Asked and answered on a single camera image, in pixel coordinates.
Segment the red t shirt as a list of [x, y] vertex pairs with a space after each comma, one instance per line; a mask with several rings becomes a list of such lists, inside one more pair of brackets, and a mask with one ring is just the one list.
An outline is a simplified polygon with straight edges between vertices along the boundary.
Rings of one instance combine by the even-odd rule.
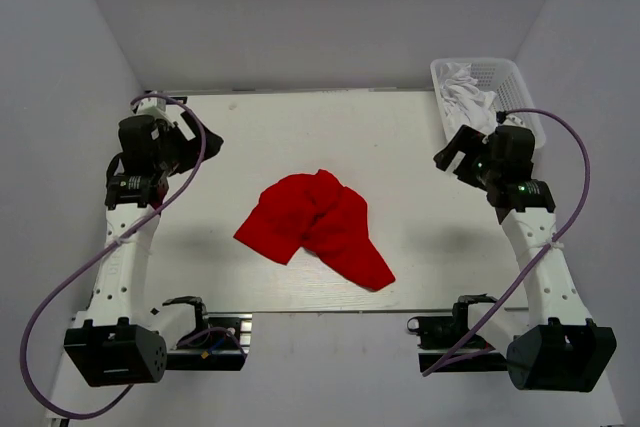
[[324, 169], [289, 175], [264, 190], [234, 238], [282, 265], [303, 248], [368, 291], [395, 282], [370, 239], [367, 202]]

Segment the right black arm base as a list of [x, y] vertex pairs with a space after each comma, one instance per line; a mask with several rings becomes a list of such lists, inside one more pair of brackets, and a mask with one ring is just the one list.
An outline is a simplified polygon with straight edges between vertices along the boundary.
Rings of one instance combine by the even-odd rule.
[[[496, 299], [487, 294], [464, 295], [446, 315], [414, 316], [407, 321], [407, 331], [418, 337], [419, 370], [426, 371], [468, 331], [468, 307], [488, 306]], [[506, 372], [507, 361], [496, 351], [441, 367], [438, 373]]]

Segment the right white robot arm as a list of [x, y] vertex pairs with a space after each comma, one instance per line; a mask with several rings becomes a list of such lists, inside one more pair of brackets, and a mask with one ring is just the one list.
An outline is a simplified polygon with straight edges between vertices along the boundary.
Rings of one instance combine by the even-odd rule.
[[519, 274], [497, 299], [459, 299], [457, 342], [424, 376], [497, 352], [519, 390], [590, 392], [616, 350], [613, 330], [593, 320], [564, 256], [561, 239], [577, 217], [557, 225], [551, 190], [533, 176], [534, 150], [533, 132], [499, 114], [492, 133], [463, 125], [434, 157], [438, 169], [485, 192]]

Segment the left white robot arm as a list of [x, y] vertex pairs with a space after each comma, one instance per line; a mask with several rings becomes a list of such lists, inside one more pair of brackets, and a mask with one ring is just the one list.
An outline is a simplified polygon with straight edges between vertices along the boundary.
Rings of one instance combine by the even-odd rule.
[[132, 103], [120, 121], [121, 150], [106, 172], [107, 253], [99, 261], [92, 297], [68, 329], [64, 350], [91, 387], [156, 383], [168, 367], [168, 353], [185, 341], [199, 346], [211, 334], [204, 303], [176, 297], [156, 307], [144, 301], [147, 266], [160, 209], [173, 195], [169, 178], [194, 175], [216, 156], [223, 140], [189, 112], [181, 114], [187, 137], [167, 114], [179, 100], [150, 93]]

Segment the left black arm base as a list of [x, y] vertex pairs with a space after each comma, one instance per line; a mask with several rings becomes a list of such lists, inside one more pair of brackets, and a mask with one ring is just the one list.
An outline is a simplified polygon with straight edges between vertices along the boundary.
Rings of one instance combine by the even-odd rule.
[[242, 370], [249, 353], [247, 316], [207, 312], [196, 296], [164, 301], [149, 311], [151, 331], [163, 345], [152, 351], [150, 372]]

